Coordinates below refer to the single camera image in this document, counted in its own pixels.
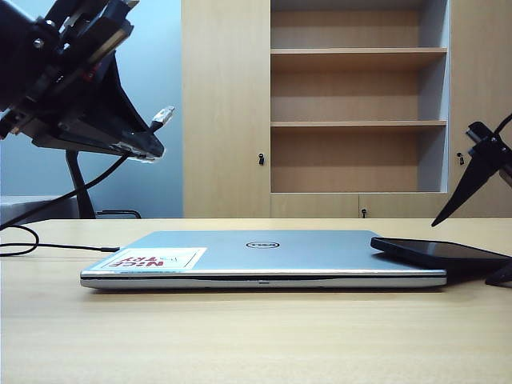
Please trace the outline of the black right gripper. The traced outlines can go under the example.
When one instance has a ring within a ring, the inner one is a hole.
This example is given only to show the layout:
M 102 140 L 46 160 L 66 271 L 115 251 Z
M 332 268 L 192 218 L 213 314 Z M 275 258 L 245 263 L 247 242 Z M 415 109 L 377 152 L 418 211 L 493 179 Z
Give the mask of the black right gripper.
M 469 200 L 491 176 L 511 176 L 511 148 L 499 136 L 487 136 L 480 140 L 471 150 L 472 157 L 465 173 L 451 198 L 432 221 L 434 227 L 448 219 L 458 208 Z M 512 267 L 505 266 L 489 275 L 485 283 L 490 286 L 501 286 L 512 280 Z

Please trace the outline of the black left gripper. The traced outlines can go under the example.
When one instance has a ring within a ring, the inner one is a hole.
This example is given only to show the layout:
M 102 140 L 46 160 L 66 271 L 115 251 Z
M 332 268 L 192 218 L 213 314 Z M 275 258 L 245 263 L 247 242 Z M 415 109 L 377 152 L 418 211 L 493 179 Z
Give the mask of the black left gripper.
M 1 136 L 155 160 L 165 153 L 122 88 L 117 48 L 136 1 L 56 1 L 33 18 L 1 3 Z

